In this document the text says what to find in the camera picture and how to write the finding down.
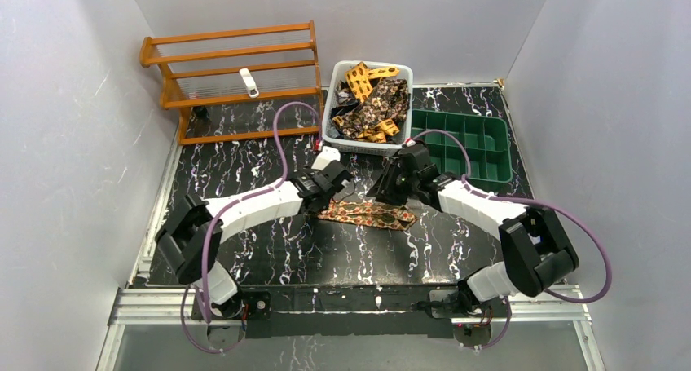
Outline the cream flamingo paisley tie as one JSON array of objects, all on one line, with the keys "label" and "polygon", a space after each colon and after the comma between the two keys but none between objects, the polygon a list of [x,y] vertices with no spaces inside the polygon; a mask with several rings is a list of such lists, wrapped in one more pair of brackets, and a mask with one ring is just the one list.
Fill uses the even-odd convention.
[{"label": "cream flamingo paisley tie", "polygon": [[365,201],[332,201],[317,218],[392,231],[406,231],[418,220],[418,216],[405,206]]}]

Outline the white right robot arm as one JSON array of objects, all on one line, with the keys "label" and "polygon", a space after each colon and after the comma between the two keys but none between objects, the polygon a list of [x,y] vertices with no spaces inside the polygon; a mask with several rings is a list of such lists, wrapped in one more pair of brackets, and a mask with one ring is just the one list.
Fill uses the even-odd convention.
[{"label": "white right robot arm", "polygon": [[424,144],[386,160],[367,195],[389,205],[411,198],[458,216],[500,242],[503,259],[459,281],[457,291],[426,307],[470,313],[495,298],[517,293],[535,297],[579,266],[579,257],[557,213],[548,207],[501,201],[452,172],[441,172]]}]

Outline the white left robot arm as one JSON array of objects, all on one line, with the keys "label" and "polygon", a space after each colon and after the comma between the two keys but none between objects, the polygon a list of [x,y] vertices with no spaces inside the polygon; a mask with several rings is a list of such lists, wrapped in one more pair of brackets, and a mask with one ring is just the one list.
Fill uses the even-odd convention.
[{"label": "white left robot arm", "polygon": [[216,259],[219,246],[244,230],[276,219],[318,214],[352,180],[340,152],[323,148],[312,166],[264,188],[208,200],[187,195],[155,236],[156,247],[181,285],[208,295],[206,303],[226,318],[255,309],[249,294]]}]

